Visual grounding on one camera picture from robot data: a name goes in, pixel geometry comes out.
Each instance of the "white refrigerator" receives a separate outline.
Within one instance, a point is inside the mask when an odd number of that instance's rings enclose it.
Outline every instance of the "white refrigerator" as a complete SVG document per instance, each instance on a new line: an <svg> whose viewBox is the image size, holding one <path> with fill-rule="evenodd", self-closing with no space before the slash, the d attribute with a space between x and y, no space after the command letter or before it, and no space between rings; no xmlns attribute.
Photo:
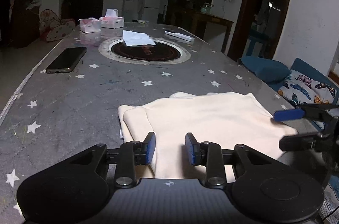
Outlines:
<svg viewBox="0 0 339 224"><path fill-rule="evenodd" d="M139 19L157 23L160 0L141 0Z"/></svg>

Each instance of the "pink butterfly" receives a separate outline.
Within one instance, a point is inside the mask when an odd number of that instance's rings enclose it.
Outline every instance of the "pink butterfly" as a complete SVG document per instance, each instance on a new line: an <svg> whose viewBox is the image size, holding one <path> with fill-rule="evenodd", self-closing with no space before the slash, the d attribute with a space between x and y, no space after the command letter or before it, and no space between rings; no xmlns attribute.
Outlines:
<svg viewBox="0 0 339 224"><path fill-rule="evenodd" d="M308 86L308 88L311 88L311 82L312 80L304 75L299 75L299 77L297 78L298 81L303 82L304 84L306 84Z"/></svg>

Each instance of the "wooden desk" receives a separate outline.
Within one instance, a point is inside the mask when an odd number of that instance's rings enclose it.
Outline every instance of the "wooden desk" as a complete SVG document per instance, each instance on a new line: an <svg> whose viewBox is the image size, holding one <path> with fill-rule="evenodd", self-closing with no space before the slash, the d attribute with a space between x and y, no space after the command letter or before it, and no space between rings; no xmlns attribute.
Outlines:
<svg viewBox="0 0 339 224"><path fill-rule="evenodd" d="M187 15L192 18L192 25L188 31L194 35L197 35L196 33L197 33L197 28L198 28L198 22L206 22L206 23L211 22L211 23L216 23L216 24L226 26L225 38L224 38L224 42L221 47L221 52L222 53L225 52L233 21L225 20L214 15L204 14L204 13L195 11L193 9L176 7L175 9L172 10L170 24L176 25L178 27L180 27L180 24L176 23L177 14Z"/></svg>

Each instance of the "smartphone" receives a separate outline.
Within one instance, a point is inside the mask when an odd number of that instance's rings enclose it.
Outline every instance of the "smartphone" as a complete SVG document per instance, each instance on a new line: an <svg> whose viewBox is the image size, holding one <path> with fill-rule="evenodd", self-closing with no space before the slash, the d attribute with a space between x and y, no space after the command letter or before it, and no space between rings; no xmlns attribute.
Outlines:
<svg viewBox="0 0 339 224"><path fill-rule="evenodd" d="M86 47L65 49L47 68L46 73L69 73L74 70L80 59L85 55Z"/></svg>

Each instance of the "white remote control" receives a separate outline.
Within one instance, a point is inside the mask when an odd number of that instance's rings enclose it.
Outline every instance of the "white remote control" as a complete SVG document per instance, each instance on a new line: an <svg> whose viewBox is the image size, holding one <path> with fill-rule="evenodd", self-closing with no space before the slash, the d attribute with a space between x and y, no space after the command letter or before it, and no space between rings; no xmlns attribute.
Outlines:
<svg viewBox="0 0 339 224"><path fill-rule="evenodd" d="M165 31L165 34L171 35L171 36L174 36L174 37L178 37L178 38L186 40L186 41L194 41L194 37L187 36L187 35L180 34L180 33L175 33L173 31Z"/></svg>

